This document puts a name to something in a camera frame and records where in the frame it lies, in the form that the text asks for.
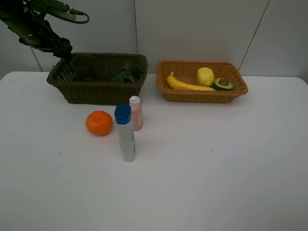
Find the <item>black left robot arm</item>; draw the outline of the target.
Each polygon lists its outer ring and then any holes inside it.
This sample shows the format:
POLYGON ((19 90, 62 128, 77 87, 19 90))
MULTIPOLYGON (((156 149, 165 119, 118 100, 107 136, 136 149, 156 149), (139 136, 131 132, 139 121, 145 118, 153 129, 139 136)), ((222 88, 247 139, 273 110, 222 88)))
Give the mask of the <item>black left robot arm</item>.
POLYGON ((51 15, 78 24, 77 16, 89 16, 59 0, 2 0, 0 2, 0 76, 14 71, 41 71, 38 50, 70 60, 72 45, 58 36, 45 19, 51 15))

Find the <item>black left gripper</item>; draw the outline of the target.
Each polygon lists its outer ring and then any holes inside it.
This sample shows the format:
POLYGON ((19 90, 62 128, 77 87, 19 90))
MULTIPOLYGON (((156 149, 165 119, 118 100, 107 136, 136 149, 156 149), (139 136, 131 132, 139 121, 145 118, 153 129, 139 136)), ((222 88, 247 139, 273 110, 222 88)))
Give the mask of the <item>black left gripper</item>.
POLYGON ((23 21, 18 26, 19 42, 42 52, 53 53, 63 62, 64 79, 78 79, 70 61, 72 46, 66 38, 59 37, 46 21, 23 21))

